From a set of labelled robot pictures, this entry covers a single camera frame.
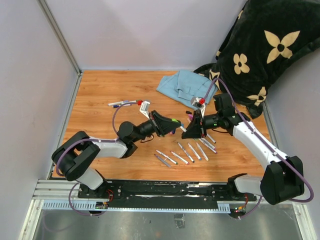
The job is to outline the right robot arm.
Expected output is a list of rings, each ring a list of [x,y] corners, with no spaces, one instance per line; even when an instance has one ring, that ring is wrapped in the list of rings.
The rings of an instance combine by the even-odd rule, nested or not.
[[[262,196],[269,204],[292,200],[305,192],[303,163],[297,156],[289,157],[271,144],[250,119],[234,105],[233,99],[222,93],[214,96],[215,114],[205,114],[205,100],[193,97],[191,105],[196,108],[192,120],[182,133],[182,139],[201,139],[209,129],[222,128],[239,140],[259,161],[264,169],[262,177],[238,174],[229,179],[227,196],[240,199],[244,193]]]

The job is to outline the magenta cap marker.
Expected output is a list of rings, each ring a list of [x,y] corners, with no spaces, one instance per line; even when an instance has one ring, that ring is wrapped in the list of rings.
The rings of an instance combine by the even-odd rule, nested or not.
[[[202,140],[202,139],[199,139],[199,141],[201,142],[201,143],[203,143],[207,148],[209,148],[212,152],[214,152],[215,154],[217,154],[217,151],[215,150],[215,148],[213,147],[213,146],[211,146],[211,145],[209,145],[208,143],[206,143],[204,140]]]

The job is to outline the grey blue cap marker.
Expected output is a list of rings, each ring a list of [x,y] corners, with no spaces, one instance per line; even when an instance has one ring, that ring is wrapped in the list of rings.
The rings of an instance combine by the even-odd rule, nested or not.
[[[128,103],[129,101],[128,100],[123,100],[123,101],[118,101],[118,102],[112,102],[112,103],[108,103],[108,106],[115,106],[115,105],[122,105],[122,104],[125,104],[125,103]]]

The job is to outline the white slim marker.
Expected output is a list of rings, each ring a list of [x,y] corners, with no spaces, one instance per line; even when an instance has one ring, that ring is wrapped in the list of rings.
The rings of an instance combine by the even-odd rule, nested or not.
[[[196,142],[196,145],[197,145],[198,149],[200,150],[201,154],[203,155],[204,159],[205,159],[206,161],[209,161],[208,156],[206,155],[206,153],[204,152],[204,150],[202,149],[202,147],[199,145],[199,143]]]

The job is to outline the black marker pen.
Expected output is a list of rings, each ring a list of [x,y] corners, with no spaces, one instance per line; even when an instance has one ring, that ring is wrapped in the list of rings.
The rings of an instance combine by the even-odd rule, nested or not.
[[[216,141],[215,141],[210,135],[207,134],[207,137],[208,137],[214,144],[216,144]]]

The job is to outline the light blue cap marker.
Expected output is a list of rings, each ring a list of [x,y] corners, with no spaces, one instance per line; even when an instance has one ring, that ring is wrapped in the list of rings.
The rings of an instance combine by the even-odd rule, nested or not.
[[[193,146],[190,143],[187,143],[188,147],[190,148],[190,150],[193,152],[193,154],[196,156],[196,158],[201,161],[202,158],[200,157],[200,155],[196,152],[196,150],[193,148]]]

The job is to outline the pink marker pen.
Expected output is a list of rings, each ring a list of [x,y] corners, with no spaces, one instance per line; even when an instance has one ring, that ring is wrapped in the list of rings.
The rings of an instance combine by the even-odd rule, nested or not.
[[[216,147],[213,145],[213,144],[211,144],[208,140],[206,140],[205,138],[202,138],[201,139],[204,143],[206,143],[208,146],[210,146],[210,148],[212,148],[212,149],[216,149]]]

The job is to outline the red pink cap marker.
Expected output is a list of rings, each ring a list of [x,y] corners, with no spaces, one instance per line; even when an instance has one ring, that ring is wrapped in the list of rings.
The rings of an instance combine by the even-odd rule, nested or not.
[[[184,158],[182,158],[180,155],[178,155],[177,153],[170,151],[172,153],[173,156],[175,156],[176,158],[178,158],[179,160],[181,160],[183,163],[185,163],[186,165],[189,165],[189,162],[187,160],[185,160]]]

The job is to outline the dark blue cap marker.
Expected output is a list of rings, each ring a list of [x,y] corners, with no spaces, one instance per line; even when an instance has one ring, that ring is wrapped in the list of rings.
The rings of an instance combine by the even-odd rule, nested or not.
[[[182,151],[186,154],[186,156],[191,160],[191,162],[195,163],[195,160],[191,157],[191,155],[187,152],[187,150],[179,142],[177,142],[177,144],[182,149]]]

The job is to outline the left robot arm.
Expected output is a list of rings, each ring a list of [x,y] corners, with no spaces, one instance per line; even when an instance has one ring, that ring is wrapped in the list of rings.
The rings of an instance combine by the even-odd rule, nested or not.
[[[107,180],[90,167],[96,158],[128,158],[137,150],[137,141],[153,136],[163,137],[181,125],[179,120],[164,117],[153,110],[148,120],[139,125],[130,121],[121,123],[115,139],[94,138],[79,131],[56,149],[51,159],[67,181],[76,181],[82,190],[88,191],[86,196],[106,198],[112,189]]]

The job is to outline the green cap marker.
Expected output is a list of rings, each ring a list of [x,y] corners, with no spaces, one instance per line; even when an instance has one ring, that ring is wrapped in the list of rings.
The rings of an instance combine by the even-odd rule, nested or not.
[[[178,163],[173,160],[172,158],[170,158],[168,155],[164,154],[163,152],[159,151],[159,150],[155,150],[157,153],[159,153],[160,155],[162,155],[163,157],[165,157],[166,159],[170,160],[173,164],[178,165]]]

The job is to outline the lavender marker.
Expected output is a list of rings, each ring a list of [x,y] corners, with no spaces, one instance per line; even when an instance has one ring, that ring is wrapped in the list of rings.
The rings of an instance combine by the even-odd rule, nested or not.
[[[171,165],[169,163],[167,163],[164,159],[162,159],[160,156],[158,156],[157,154],[154,154],[154,156],[160,160],[164,165],[166,165],[168,168],[171,167]]]

